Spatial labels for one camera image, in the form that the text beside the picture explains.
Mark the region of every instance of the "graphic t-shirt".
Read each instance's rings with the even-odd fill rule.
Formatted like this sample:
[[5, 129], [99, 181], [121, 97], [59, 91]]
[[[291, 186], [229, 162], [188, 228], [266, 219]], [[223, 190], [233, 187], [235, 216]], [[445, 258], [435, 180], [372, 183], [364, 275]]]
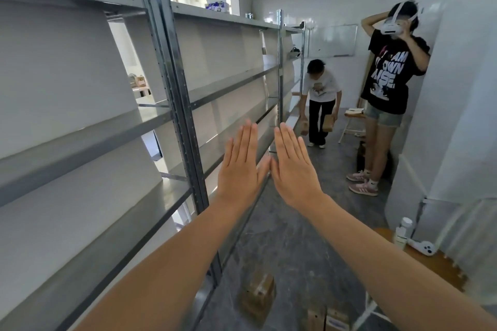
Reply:
[[[413, 37], [418, 46], [426, 53], [430, 47], [420, 37]], [[409, 89], [407, 82], [413, 75], [421, 76], [407, 43], [393, 39], [375, 30], [371, 36], [369, 50], [375, 54], [373, 64], [361, 97], [371, 106], [390, 114], [404, 114], [407, 108]]]
[[316, 102], [329, 102], [337, 98], [337, 92], [341, 90], [335, 77], [325, 69], [317, 80], [311, 79], [309, 74], [304, 76], [302, 94], [309, 93], [309, 99]]

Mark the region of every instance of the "plastic bottle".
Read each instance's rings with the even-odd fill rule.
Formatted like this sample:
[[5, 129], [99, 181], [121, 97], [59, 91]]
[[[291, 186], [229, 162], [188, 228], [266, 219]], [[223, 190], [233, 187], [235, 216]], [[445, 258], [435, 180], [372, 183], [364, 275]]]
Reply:
[[395, 229], [394, 245], [400, 247], [402, 250], [407, 244], [407, 230], [413, 226], [413, 221], [407, 217], [402, 218], [401, 225]]

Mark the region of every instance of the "right hand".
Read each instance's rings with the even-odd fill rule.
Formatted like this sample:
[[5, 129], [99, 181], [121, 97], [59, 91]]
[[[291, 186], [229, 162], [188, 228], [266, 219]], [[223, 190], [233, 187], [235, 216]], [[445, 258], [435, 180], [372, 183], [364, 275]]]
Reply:
[[324, 195], [302, 137], [285, 123], [274, 129], [278, 161], [271, 158], [271, 175], [283, 200], [300, 213]]

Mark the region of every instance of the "vr headset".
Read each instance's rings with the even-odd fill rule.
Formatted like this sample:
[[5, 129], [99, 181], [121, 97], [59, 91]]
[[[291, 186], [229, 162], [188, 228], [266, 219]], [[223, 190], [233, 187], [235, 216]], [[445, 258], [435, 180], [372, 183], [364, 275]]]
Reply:
[[[392, 17], [388, 17], [387, 20], [383, 23], [382, 27], [380, 28], [380, 32], [384, 35], [400, 35], [403, 32], [403, 28], [397, 23], [397, 17], [399, 16], [399, 13], [402, 10], [402, 7], [404, 6], [406, 2], [402, 2], [399, 4], [399, 7], [395, 11], [394, 15]], [[414, 21], [414, 19], [418, 16], [418, 12], [414, 14], [411, 18], [409, 18], [409, 21]]]

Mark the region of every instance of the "shoe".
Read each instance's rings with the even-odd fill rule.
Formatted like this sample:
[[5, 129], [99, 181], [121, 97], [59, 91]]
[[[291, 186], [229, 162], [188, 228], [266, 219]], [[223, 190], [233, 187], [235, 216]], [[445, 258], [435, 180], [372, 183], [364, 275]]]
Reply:
[[348, 189], [356, 194], [367, 195], [367, 196], [378, 196], [378, 189], [372, 189], [368, 182], [363, 184], [351, 184]]
[[366, 182], [369, 179], [369, 175], [364, 173], [364, 170], [361, 170], [357, 173], [347, 174], [346, 178], [352, 182]]

